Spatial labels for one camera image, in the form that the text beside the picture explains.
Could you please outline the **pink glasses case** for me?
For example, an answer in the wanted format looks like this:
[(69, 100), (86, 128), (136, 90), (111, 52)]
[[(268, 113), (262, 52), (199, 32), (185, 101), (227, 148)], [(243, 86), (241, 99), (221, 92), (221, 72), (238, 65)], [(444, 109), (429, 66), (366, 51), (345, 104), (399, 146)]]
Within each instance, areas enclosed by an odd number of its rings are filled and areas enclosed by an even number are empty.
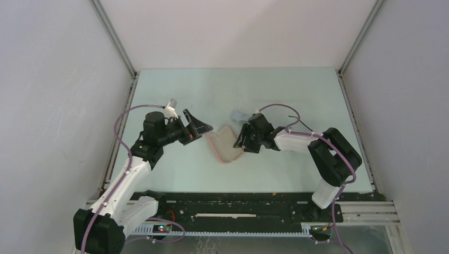
[(217, 160), (222, 164), (232, 163), (244, 155), (242, 148), (234, 148), (237, 137), (228, 125), (216, 132), (207, 133), (205, 137)]

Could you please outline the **light blue cleaning cloth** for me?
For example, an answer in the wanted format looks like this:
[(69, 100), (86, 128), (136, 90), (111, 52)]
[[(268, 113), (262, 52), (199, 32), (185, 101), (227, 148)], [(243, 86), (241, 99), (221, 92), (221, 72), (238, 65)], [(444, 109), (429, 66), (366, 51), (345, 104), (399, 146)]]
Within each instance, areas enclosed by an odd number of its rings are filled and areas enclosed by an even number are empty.
[(235, 122), (240, 122), (240, 123), (248, 123), (248, 120), (252, 117), (252, 115), (250, 114), (246, 114), (243, 113), (239, 110), (232, 110), (230, 113), (229, 118)]

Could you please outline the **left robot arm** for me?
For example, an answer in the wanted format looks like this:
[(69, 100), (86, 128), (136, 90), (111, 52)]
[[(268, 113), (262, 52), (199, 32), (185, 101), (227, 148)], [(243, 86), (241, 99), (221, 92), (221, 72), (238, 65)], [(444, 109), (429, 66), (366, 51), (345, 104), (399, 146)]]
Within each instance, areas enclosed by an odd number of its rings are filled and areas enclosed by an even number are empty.
[(125, 143), (128, 157), (112, 185), (88, 209), (74, 215), (76, 249), (81, 253), (120, 253), (127, 237), (149, 218), (162, 220), (167, 205), (152, 196), (142, 196), (132, 206), (128, 201), (138, 184), (155, 168), (164, 147), (174, 142), (187, 145), (213, 127), (183, 110), (184, 125), (171, 106), (155, 106), (146, 114), (143, 130), (132, 147)]

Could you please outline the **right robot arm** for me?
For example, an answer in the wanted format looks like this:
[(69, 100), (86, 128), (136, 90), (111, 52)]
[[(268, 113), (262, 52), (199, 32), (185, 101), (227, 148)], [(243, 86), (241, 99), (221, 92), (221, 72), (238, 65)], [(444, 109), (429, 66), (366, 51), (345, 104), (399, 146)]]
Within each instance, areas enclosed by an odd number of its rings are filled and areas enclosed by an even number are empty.
[(362, 164), (360, 154), (336, 128), (323, 133), (293, 131), (284, 126), (274, 128), (262, 113), (257, 113), (243, 124), (234, 148), (259, 153), (261, 147), (310, 153), (321, 176), (308, 206), (308, 214), (314, 221), (328, 216), (329, 207), (345, 186), (356, 181), (356, 170)]

